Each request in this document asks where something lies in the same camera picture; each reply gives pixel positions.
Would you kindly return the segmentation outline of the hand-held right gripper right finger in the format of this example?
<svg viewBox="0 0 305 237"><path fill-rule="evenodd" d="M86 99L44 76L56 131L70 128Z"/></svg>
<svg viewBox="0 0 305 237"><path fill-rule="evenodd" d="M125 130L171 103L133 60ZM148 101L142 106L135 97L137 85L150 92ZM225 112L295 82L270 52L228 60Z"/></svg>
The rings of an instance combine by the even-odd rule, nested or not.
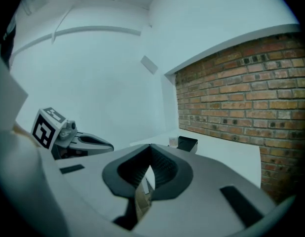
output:
<svg viewBox="0 0 305 237"><path fill-rule="evenodd" d="M263 190L217 160L168 146L152 147L186 161L193 179L177 198L153 201L136 226L137 234L235 234L244 230L221 192L226 186L236 187L263 216L276 207Z"/></svg>

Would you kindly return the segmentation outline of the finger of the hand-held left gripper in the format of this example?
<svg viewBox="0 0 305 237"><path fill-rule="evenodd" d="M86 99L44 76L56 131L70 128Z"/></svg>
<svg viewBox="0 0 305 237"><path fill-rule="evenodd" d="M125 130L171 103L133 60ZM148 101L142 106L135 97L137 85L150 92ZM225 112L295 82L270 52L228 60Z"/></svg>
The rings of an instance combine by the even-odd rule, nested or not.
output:
<svg viewBox="0 0 305 237"><path fill-rule="evenodd" d="M113 145L76 142L70 143L69 149L74 153L75 157L84 157L112 152Z"/></svg>
<svg viewBox="0 0 305 237"><path fill-rule="evenodd" d="M80 142L83 143L113 147L113 145L110 142L94 134L77 132L77 138Z"/></svg>

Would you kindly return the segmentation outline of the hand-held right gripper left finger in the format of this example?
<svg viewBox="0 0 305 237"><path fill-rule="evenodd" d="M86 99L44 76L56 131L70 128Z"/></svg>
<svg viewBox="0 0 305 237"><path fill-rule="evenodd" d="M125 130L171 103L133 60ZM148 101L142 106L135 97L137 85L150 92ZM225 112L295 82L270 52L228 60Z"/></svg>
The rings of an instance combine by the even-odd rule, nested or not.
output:
<svg viewBox="0 0 305 237"><path fill-rule="evenodd" d="M95 156L55 160L43 169L67 223L136 223L136 190L146 169L148 144Z"/></svg>

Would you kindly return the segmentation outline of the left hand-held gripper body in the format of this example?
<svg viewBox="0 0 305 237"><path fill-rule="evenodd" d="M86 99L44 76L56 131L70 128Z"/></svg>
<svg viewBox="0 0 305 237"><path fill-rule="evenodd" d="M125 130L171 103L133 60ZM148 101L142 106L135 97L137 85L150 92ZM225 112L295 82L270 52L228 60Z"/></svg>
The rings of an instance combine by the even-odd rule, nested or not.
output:
<svg viewBox="0 0 305 237"><path fill-rule="evenodd" d="M80 151L70 148L77 134L76 122L52 107L39 109L31 134L40 146L52 153L55 160L80 156Z"/></svg>

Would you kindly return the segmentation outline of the white table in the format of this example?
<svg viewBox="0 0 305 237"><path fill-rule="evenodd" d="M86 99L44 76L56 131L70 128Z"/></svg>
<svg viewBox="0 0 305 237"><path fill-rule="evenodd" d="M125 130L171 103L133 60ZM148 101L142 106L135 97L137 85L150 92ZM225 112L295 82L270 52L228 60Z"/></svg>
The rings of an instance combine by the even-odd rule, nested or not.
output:
<svg viewBox="0 0 305 237"><path fill-rule="evenodd" d="M197 155L220 161L258 188L261 187L262 168L260 148L258 146L215 138L182 129L172 130L155 137L132 142L130 146L151 143L167 146L169 138L176 135L198 140Z"/></svg>

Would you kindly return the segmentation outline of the black rectangular box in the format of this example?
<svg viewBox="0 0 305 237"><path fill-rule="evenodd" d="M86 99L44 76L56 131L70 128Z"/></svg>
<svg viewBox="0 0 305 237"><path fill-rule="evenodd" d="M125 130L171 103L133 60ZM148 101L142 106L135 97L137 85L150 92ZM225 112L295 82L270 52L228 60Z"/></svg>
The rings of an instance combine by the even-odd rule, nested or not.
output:
<svg viewBox="0 0 305 237"><path fill-rule="evenodd" d="M198 148L198 140L185 136L178 137L177 149L196 154Z"/></svg>

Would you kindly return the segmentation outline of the white wall box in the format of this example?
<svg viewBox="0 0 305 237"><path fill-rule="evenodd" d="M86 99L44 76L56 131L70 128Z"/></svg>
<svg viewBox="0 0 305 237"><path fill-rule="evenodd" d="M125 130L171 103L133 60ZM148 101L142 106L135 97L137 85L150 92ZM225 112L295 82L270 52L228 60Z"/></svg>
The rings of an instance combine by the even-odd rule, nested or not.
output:
<svg viewBox="0 0 305 237"><path fill-rule="evenodd" d="M158 70L158 66L145 55L141 59L141 64L153 75Z"/></svg>

